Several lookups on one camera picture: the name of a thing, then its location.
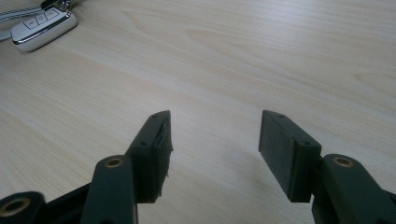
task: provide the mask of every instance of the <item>key fob button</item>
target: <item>key fob button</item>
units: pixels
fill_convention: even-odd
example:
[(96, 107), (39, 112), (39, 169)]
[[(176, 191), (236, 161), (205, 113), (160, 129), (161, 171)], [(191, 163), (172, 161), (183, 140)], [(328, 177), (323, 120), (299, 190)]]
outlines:
[(42, 24), (47, 20), (43, 14), (36, 16), (35, 19), (37, 20), (38, 24)]
[(24, 22), (23, 24), (25, 24), (25, 26), (27, 26), (27, 28), (29, 29), (33, 29), (35, 27), (37, 27), (38, 23), (35, 20), (35, 18), (30, 19), (29, 21)]
[(53, 9), (50, 9), (50, 10), (46, 11), (45, 14), (46, 14), (46, 17), (47, 17), (48, 20), (58, 16), (58, 13), (55, 10), (53, 10)]

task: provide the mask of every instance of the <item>silver key fob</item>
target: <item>silver key fob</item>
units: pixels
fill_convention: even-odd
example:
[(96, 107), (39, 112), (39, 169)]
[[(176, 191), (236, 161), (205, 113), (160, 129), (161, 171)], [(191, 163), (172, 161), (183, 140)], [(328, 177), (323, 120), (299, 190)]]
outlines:
[(73, 29), (76, 25), (77, 19), (70, 11), (63, 12), (52, 7), (12, 27), (12, 41), (20, 50), (33, 51)]

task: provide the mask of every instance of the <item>brass insert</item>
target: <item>brass insert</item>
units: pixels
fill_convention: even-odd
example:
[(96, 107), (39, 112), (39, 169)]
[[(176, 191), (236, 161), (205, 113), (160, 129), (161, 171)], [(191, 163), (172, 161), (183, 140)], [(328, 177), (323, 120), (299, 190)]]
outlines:
[(0, 217), (11, 217), (23, 211), (30, 204), (29, 198), (17, 198), (0, 207)]
[(353, 166), (353, 161), (344, 157), (334, 157), (332, 158), (332, 161), (340, 166), (348, 168)]
[(122, 164), (123, 164), (123, 159), (114, 158), (114, 159), (111, 159), (108, 162), (106, 162), (106, 167), (107, 168), (114, 168), (114, 167), (120, 166)]

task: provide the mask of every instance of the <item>wooden table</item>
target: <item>wooden table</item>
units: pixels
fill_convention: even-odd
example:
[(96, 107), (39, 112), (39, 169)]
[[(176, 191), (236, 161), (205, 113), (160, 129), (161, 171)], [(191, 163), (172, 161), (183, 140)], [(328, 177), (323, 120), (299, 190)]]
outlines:
[(73, 12), (78, 27), (37, 51), (0, 43), (0, 198), (88, 183), (162, 110), (175, 151), (141, 223), (314, 223), (258, 152), (264, 109), (396, 192), (396, 2), (83, 0)]

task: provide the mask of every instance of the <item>dark green plastic piece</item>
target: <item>dark green plastic piece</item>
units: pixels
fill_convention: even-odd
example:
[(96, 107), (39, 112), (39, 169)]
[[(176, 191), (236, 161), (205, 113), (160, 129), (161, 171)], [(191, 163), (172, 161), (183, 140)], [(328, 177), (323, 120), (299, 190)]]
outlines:
[(288, 117), (262, 112), (259, 151), (292, 203), (309, 203), (321, 145)]
[(320, 173), (342, 223), (396, 223), (393, 201), (358, 161), (327, 155)]

